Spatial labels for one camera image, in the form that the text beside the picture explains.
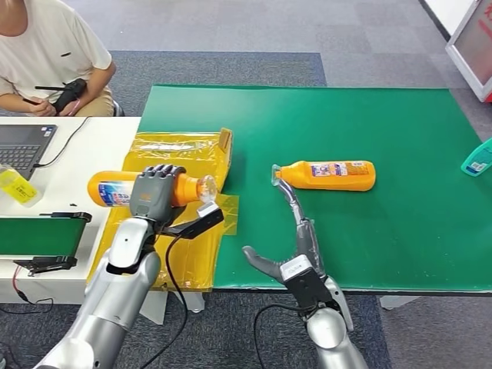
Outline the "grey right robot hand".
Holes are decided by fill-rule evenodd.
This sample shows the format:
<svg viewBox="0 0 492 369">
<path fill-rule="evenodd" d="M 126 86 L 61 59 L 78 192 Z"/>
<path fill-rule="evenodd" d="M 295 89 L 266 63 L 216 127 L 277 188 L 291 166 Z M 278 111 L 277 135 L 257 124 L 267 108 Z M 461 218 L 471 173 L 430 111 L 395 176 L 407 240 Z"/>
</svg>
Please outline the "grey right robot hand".
<svg viewBox="0 0 492 369">
<path fill-rule="evenodd" d="M 272 185 L 284 195 L 294 214 L 296 224 L 294 254 L 281 262 L 262 257 L 251 246 L 243 247 L 243 254 L 250 265 L 281 284 L 298 276 L 306 268 L 312 268 L 320 280 L 324 283 L 327 276 L 324 272 L 312 220 L 304 215 L 293 187 L 285 180 L 274 179 Z"/>
</svg>

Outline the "person's left hand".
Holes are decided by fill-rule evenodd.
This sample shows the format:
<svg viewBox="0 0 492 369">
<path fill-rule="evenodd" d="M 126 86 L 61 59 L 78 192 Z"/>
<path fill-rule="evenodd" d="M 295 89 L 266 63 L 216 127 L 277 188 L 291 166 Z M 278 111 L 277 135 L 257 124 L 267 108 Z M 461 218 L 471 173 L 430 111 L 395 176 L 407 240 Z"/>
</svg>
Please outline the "person's left hand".
<svg viewBox="0 0 492 369">
<path fill-rule="evenodd" d="M 66 105 L 60 112 L 59 112 L 57 115 L 60 117 L 75 116 L 79 110 L 80 104 L 81 104 L 80 99 L 70 101 L 69 104 Z"/>
</svg>

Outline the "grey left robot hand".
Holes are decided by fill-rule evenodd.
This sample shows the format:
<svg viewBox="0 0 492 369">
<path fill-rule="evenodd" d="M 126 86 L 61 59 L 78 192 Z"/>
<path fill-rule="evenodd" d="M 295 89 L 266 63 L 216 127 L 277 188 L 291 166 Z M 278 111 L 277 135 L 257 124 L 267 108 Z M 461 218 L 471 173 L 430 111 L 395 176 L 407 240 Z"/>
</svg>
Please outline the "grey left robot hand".
<svg viewBox="0 0 492 369">
<path fill-rule="evenodd" d="M 161 164 L 149 166 L 139 173 L 129 202 L 131 216 L 170 226 L 186 209 L 174 203 L 174 186 L 178 176 L 186 172 L 182 166 Z"/>
</svg>

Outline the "person's right hand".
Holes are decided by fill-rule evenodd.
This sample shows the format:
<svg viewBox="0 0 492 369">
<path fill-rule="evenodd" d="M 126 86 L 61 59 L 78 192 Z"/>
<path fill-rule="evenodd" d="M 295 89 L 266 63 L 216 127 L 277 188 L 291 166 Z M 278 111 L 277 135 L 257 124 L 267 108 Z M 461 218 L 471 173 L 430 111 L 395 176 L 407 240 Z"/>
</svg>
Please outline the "person's right hand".
<svg viewBox="0 0 492 369">
<path fill-rule="evenodd" d="M 54 117 L 57 115 L 56 108 L 45 99 L 35 100 L 32 98 L 32 103 L 29 103 L 29 108 L 32 115 L 38 117 Z"/>
</svg>

